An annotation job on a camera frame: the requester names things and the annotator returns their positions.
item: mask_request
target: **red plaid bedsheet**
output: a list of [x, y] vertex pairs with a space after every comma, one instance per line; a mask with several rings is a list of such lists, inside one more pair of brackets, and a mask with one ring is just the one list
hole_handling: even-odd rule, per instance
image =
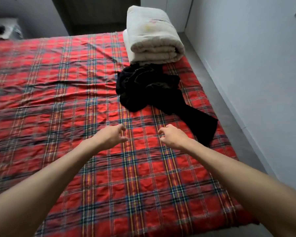
[[[130, 141], [87, 162], [37, 236], [179, 236], [255, 222], [201, 164], [162, 146], [157, 131], [170, 123], [193, 137], [184, 122], [121, 106], [116, 74], [128, 65], [121, 32], [1, 41], [0, 193], [122, 123]], [[164, 71], [180, 76], [186, 103], [215, 116], [185, 57]], [[220, 125], [210, 147], [237, 159]]]

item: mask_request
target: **white comforter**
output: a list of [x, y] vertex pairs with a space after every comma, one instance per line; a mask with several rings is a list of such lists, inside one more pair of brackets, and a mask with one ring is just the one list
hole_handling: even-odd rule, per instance
[[178, 33], [161, 9], [131, 6], [123, 38], [130, 64], [176, 62], [185, 53]]

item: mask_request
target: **black clothing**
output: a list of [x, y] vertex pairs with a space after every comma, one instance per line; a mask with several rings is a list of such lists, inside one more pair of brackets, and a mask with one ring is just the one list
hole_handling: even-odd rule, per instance
[[131, 112], [153, 105], [164, 113], [176, 114], [191, 129], [198, 142], [208, 146], [217, 128], [217, 119], [185, 104], [182, 92], [178, 89], [180, 78], [162, 72], [162, 65], [138, 64], [126, 67], [119, 72], [116, 93], [120, 103]]

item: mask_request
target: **hand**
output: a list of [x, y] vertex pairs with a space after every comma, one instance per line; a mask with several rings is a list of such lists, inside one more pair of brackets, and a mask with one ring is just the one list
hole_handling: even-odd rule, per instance
[[176, 150], [183, 150], [185, 143], [190, 140], [183, 131], [171, 124], [160, 128], [158, 135], [162, 134], [164, 134], [164, 137], [161, 137], [160, 141], [166, 146]]
[[123, 131], [126, 131], [126, 128], [122, 124], [106, 126], [91, 138], [84, 140], [84, 147], [91, 150], [94, 155], [97, 152], [111, 149], [119, 143], [128, 141], [128, 137], [122, 136]]

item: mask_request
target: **forearm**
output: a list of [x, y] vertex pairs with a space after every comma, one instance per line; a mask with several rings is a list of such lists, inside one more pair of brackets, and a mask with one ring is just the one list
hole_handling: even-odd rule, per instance
[[0, 236], [32, 236], [92, 154], [78, 146], [0, 195]]
[[296, 234], [296, 191], [195, 140], [185, 151], [197, 159], [246, 209], [274, 235]]

